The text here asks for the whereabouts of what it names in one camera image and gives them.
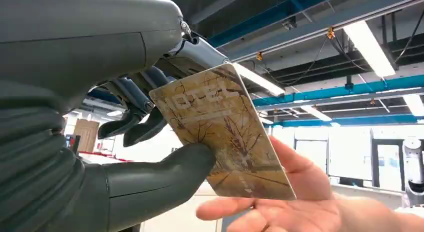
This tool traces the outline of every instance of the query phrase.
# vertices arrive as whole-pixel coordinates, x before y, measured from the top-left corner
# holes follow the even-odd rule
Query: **ceiling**
[[[192,30],[205,37],[230,59],[247,48],[259,45],[270,38],[283,36],[291,30],[317,23],[338,12],[352,10],[375,0],[172,0],[181,9],[184,20]],[[414,30],[423,4],[416,4],[392,14],[367,21],[377,41],[383,45],[386,31],[388,55],[397,57],[407,44]],[[334,41],[319,36],[283,49],[276,49],[239,63],[262,75],[272,83],[285,88],[286,94],[320,91],[344,87],[347,77],[354,85],[381,80],[369,68],[361,54],[350,46],[341,30],[336,32],[347,55],[364,69],[353,65],[341,53]],[[424,74],[424,22],[418,28],[410,49],[396,63],[396,75],[386,79],[398,79]],[[269,97],[263,87],[245,80],[253,99]],[[318,110],[330,117],[355,117],[386,114],[408,114],[409,109],[401,98],[319,105]],[[314,118],[302,109],[268,111],[273,121],[305,120]]]

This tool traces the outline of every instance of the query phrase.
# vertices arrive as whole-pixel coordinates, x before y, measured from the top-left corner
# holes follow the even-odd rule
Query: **fluorescent light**
[[[403,96],[409,110],[414,116],[424,116],[424,105],[418,94],[407,94]]]
[[[246,67],[244,67],[243,65],[239,64],[239,63],[233,63],[232,64],[235,69],[237,70],[237,72],[245,77],[246,79],[255,82],[256,84],[264,87],[265,89],[269,90],[269,92],[271,92],[272,94],[274,94],[275,96],[279,96],[281,94],[284,94],[286,91],[280,87],[278,87],[277,85],[269,82],[268,80],[264,79],[263,77],[259,76],[258,74],[250,71],[249,69],[247,69]]]
[[[332,121],[333,119],[331,119],[330,117],[328,117],[327,115],[319,112],[317,109],[313,108],[310,105],[304,105],[300,107],[302,110],[308,112],[309,114],[317,117],[318,119],[322,120],[322,121]]]
[[[119,116],[122,115],[122,111],[115,110],[106,114],[107,116]]]
[[[262,123],[265,123],[265,124],[268,124],[268,125],[272,125],[272,124],[274,124],[274,122],[272,122],[271,120],[266,119],[266,118],[259,117],[259,120],[260,120]]]
[[[100,117],[100,119],[105,120],[105,121],[115,121],[114,119],[105,118],[105,117]]]
[[[298,103],[304,103],[304,102],[309,102],[309,101],[310,101],[310,100],[299,99],[299,100],[295,100],[295,101],[293,101],[293,103],[298,104]]]
[[[370,27],[368,27],[367,22],[362,20],[347,25],[343,29],[378,76],[385,77],[395,74],[395,70],[371,32]]]

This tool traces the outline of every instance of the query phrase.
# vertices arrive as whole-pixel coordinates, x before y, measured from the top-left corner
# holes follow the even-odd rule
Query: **human hand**
[[[228,232],[337,232],[342,219],[327,175],[309,159],[270,137],[297,200],[220,197],[202,204],[201,220],[232,216],[253,207]]]

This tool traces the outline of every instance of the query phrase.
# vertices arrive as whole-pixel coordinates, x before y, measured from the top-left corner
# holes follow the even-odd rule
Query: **gray robot arm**
[[[411,206],[424,204],[424,164],[419,139],[403,141],[405,191]]]
[[[124,91],[119,78],[175,48],[181,22],[169,0],[0,0],[0,231],[113,232],[193,195],[215,164],[203,145],[156,164],[84,165],[60,134],[90,88]]]

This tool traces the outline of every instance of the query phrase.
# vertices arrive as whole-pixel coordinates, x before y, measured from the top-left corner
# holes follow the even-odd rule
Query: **wire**
[[[321,52],[323,51],[323,49],[324,49],[324,46],[326,45],[326,43],[327,43],[327,40],[328,40],[328,38],[327,38],[327,36],[325,36],[325,40],[324,40],[324,43],[322,43],[322,46],[321,46],[321,49],[319,49],[319,52],[318,52],[318,54],[316,54],[316,56],[315,56],[315,58],[313,59],[313,62],[312,62],[312,64],[309,66],[309,68],[305,71],[305,72],[303,72],[303,74],[299,77],[299,78],[297,78],[295,81],[292,81],[292,82],[290,82],[290,83],[285,83],[285,82],[281,82],[281,81],[278,81],[276,78],[274,78],[273,76],[272,76],[272,74],[270,73],[270,71],[269,70],[266,70],[267,72],[268,72],[268,75],[275,81],[275,82],[277,82],[277,83],[279,83],[279,84],[282,84],[282,85],[285,85],[285,86],[291,86],[291,85],[294,85],[295,83],[297,83],[297,82],[299,82],[301,79],[303,79],[305,76],[306,76],[306,74],[312,69],[312,67],[315,65],[315,63],[317,62],[317,60],[318,60],[318,57],[320,56],[320,54],[321,54]]]
[[[402,53],[400,53],[400,55],[394,60],[393,64],[395,64],[396,62],[398,62],[398,60],[404,55],[404,53],[407,51],[408,47],[410,46],[412,39],[414,38],[415,34],[417,33],[418,27],[420,27],[421,21],[423,20],[424,17],[424,10],[421,13],[421,16],[419,17],[418,22],[416,23],[415,29],[412,32],[411,37],[409,37],[408,43],[406,43],[405,48],[402,50]]]
[[[253,61],[253,60],[246,60],[246,62],[252,62],[252,64],[253,64],[253,69],[252,69],[252,71],[254,72],[255,71],[255,69],[256,69],[256,63],[255,63],[255,61]]]
[[[337,38],[337,36],[335,36],[334,37],[335,38],[335,41],[337,42],[337,45],[340,47],[340,49],[341,49],[341,51],[342,51],[342,53],[343,53],[343,55],[344,55],[344,57],[346,57],[346,59],[348,59],[354,66],[356,66],[356,67],[358,67],[359,69],[361,69],[361,70],[363,70],[363,71],[368,71],[367,69],[365,69],[365,68],[363,68],[363,67],[361,67],[361,66],[359,66],[357,63],[355,63],[355,61],[353,61],[350,57],[349,57],[349,55],[345,52],[345,50],[343,49],[343,47],[342,47],[342,45],[340,44],[340,41],[339,41],[339,39]]]

